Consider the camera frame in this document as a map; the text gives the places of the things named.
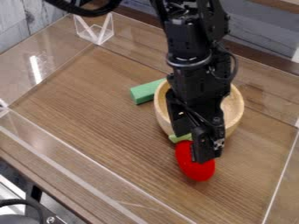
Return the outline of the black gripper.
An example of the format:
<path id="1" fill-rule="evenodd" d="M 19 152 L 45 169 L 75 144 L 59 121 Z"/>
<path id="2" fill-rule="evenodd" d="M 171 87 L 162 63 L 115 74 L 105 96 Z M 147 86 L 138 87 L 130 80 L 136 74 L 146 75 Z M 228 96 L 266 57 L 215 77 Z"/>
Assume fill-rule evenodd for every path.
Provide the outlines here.
<path id="1" fill-rule="evenodd" d="M 191 161 L 199 164 L 222 155 L 226 128 L 220 104 L 230 95 L 238 69 L 231 51 L 215 48 L 207 61 L 172 64 L 167 77 L 171 88 L 166 92 L 166 104 L 172 131 L 178 137 L 191 133 Z"/>

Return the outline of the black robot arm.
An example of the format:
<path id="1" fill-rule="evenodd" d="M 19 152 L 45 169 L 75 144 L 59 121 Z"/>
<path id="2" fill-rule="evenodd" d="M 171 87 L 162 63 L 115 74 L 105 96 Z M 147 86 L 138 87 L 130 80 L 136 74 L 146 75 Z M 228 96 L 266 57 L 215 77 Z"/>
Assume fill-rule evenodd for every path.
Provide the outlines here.
<path id="1" fill-rule="evenodd" d="M 176 136 L 191 135 L 191 161 L 222 155 L 226 139 L 220 104 L 230 95 L 239 62 L 222 44 L 230 14 L 220 0 L 150 0 L 167 38 L 167 112 Z"/>

